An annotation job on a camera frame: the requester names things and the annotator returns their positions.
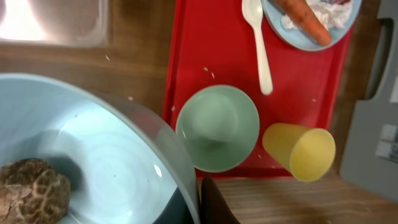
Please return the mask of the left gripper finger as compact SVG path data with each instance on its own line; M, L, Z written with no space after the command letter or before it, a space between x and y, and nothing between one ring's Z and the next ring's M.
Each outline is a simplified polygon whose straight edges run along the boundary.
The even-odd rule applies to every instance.
M240 224L210 175L204 176L201 183L200 218L205 224Z

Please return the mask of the green bowl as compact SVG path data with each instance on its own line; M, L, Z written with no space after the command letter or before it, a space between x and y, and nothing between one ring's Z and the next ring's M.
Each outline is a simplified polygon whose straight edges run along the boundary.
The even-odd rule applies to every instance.
M225 172L244 162L254 150L260 119L252 99L229 85L204 88L182 106L176 134L195 168Z

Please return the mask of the light blue bowl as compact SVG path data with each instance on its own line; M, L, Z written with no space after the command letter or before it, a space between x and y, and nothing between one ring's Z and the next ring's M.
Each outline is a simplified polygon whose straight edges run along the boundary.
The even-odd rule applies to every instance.
M64 223L199 223L193 163L154 112L53 78L1 75L1 164L39 158L70 179Z

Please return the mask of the yellow plastic cup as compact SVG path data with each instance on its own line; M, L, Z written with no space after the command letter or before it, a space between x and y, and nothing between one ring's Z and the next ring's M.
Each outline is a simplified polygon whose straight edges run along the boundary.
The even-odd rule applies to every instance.
M336 144L325 129L297 124L275 123L263 137L265 151L297 180L313 182L333 164Z

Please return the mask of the brown shiitake mushroom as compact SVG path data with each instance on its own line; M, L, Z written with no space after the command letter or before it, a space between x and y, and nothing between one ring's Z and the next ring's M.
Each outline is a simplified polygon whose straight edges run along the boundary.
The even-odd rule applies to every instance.
M71 182L43 159L1 167L1 223L58 223L68 213Z

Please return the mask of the light blue plate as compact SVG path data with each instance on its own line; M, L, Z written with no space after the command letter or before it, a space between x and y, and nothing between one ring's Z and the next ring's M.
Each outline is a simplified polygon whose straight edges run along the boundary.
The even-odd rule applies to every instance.
M353 11L343 29L332 28L329 29L332 41L330 45L339 42L353 25L361 6L361 0L354 1ZM306 51L320 51L327 47L316 43L310 36L308 36L301 28L296 26L290 17L279 7L271 1L263 1L262 7L268 23L274 32L284 41L290 45Z

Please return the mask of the white plastic spoon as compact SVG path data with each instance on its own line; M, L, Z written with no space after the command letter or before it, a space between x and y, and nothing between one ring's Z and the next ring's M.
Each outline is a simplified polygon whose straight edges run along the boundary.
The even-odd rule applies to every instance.
M263 95L270 95L273 91L273 83L261 29L263 19L262 2L261 0L242 0L241 9L245 21L252 27L254 32L261 92Z

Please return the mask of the orange carrot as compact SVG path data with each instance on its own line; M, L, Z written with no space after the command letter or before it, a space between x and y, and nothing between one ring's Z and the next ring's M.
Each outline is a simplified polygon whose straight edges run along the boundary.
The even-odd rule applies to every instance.
M304 0L272 0L308 36L321 46L331 44L332 38Z

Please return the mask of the white tissue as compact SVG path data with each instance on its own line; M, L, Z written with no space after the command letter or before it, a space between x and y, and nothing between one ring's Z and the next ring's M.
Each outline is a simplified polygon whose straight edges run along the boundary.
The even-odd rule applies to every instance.
M353 11L354 1L305 0L317 19L329 30L343 29Z

